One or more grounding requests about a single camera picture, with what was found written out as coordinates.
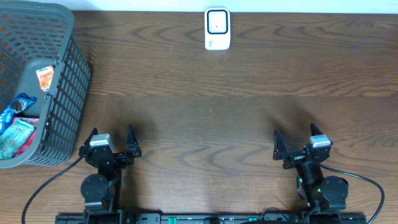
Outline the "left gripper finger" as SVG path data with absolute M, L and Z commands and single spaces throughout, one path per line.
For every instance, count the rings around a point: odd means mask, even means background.
M 86 141 L 81 145 L 81 149 L 86 149 L 90 147 L 90 141 L 93 138 L 93 136 L 98 134 L 98 129 L 97 128 L 93 128 L 93 130 L 91 131 L 90 135 L 88 136 L 88 138 L 86 139 Z
M 127 131 L 126 147 L 133 157 L 141 157 L 142 149 L 134 135 L 133 125 L 130 124 Z

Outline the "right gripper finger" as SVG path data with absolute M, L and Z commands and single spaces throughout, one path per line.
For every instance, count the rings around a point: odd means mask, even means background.
M 311 131 L 311 136 L 323 135 L 323 132 L 320 131 L 320 129 L 316 126 L 315 123 L 310 124 L 310 131 Z
M 284 140 L 280 134 L 280 132 L 275 129 L 274 130 L 274 153 L 273 160 L 279 161 L 285 159 L 287 155 L 287 148 L 284 144 Z

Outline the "orange Kleenex tissue pack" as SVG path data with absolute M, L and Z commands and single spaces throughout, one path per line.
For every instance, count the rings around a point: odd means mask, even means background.
M 53 66 L 49 65 L 37 70 L 36 75 L 39 81 L 40 89 L 44 92 L 49 91 L 54 76 Z

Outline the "blue Oreo cookie pack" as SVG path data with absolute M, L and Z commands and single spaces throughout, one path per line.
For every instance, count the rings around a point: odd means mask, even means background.
M 31 107 L 36 101 L 36 97 L 29 97 L 25 93 L 20 93 L 14 98 L 1 112 L 1 134 L 12 124 L 15 115 Z

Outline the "green wet wipes pack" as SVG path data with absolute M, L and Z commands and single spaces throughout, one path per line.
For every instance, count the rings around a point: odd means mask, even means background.
M 33 125 L 29 123 L 21 120 L 13 122 L 1 135 L 1 160 L 12 159 L 33 131 Z

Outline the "pink purple liner pack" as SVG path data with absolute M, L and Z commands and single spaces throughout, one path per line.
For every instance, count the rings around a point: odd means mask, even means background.
M 16 153 L 14 153 L 14 155 L 12 157 L 18 157 L 20 156 L 22 153 L 24 153 L 29 147 L 30 145 L 33 143 L 35 135 L 36 135 L 36 129 L 39 123 L 39 118 L 21 118 L 21 117 L 15 117 L 13 122 L 15 123 L 17 120 L 21 120 L 24 121 L 26 123 L 29 123 L 31 125 L 33 125 L 34 127 L 34 131 L 31 133 L 31 135 L 29 136 L 29 138 L 25 141 L 25 143 L 18 149 L 18 151 Z

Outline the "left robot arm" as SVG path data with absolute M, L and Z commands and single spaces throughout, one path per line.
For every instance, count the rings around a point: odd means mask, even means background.
M 142 156 L 141 147 L 134 135 L 133 125 L 127 131 L 124 152 L 114 152 L 109 134 L 100 134 L 95 128 L 79 149 L 79 156 L 98 171 L 81 184 L 85 199 L 84 223 L 134 223 L 134 215 L 119 206 L 122 172 L 134 159 Z

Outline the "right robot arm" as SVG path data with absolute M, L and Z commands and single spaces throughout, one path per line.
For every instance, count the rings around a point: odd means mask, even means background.
M 346 208 L 348 182 L 334 175 L 325 177 L 321 162 L 330 156 L 333 142 L 315 124 L 301 151 L 289 152 L 278 130 L 274 131 L 273 160 L 283 161 L 284 169 L 296 169 L 308 206 L 319 212 L 338 212 Z

